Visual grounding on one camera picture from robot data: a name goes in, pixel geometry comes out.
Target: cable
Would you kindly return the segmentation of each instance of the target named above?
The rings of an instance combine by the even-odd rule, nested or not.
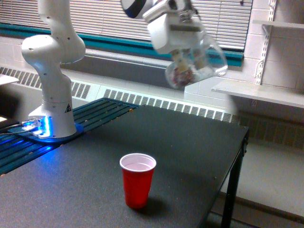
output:
[[[14,124],[14,125],[11,125],[11,126],[8,126],[8,127],[4,127],[4,128],[1,128],[0,129],[0,132],[3,132],[4,130],[8,130],[10,128],[13,128],[13,127],[21,127],[22,125],[21,124]]]
[[[12,135],[12,134],[20,134],[20,133],[30,132],[30,131],[33,131],[33,130],[35,130],[35,129],[30,129],[30,130],[27,130],[27,131],[22,131],[22,132],[1,133],[0,135]]]

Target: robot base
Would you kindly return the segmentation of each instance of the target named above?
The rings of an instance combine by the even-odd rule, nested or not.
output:
[[[75,123],[75,127],[76,127],[76,133],[68,136],[68,137],[63,137],[63,138],[48,138],[48,139],[40,139],[37,136],[31,134],[30,132],[25,132],[25,133],[19,133],[17,135],[29,139],[31,141],[34,142],[38,142],[38,143],[45,143],[45,144],[65,144],[79,136],[81,136],[84,132],[84,127],[78,123]],[[20,132],[22,131],[21,127],[16,127],[16,128],[12,128],[9,129],[10,133],[14,133],[14,132]]]

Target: table leg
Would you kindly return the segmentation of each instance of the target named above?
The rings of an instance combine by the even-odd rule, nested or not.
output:
[[[221,224],[222,228],[230,227],[234,202],[235,202],[237,190],[238,190],[238,179],[240,176],[242,161],[243,161],[243,156],[244,156],[243,151],[244,151],[244,148],[241,149],[241,151],[237,157],[237,160],[235,161],[235,163],[230,171],[223,218],[222,218],[222,224]]]

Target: teal window frame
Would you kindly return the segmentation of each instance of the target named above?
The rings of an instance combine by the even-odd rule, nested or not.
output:
[[[38,34],[51,34],[51,32],[50,30],[43,28],[41,29],[35,27],[0,23],[0,35],[27,38]],[[123,51],[156,58],[170,58],[169,54],[158,54],[153,49],[153,46],[149,41],[114,38],[85,33],[78,33],[78,35],[85,42],[86,46],[90,46],[93,48],[102,48],[109,51]],[[242,66],[244,58],[243,52],[224,50],[224,54],[227,58],[229,66]]]

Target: shelf bracket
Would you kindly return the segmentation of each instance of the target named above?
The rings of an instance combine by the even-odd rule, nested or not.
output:
[[[263,28],[266,36],[270,35],[271,27],[272,27],[271,25],[262,25],[262,28]]]
[[[276,1],[277,0],[268,0],[268,4],[270,6],[268,21],[274,20],[275,10],[276,10]],[[265,62],[266,62],[266,56],[267,56],[272,26],[262,25],[262,28],[265,32],[265,39],[264,39],[264,44],[263,44],[263,49],[262,49],[262,56],[260,58],[259,63],[256,66],[257,67],[256,73],[255,73],[256,85],[262,84],[262,77],[263,77],[263,73],[264,73],[264,66],[265,66]]]

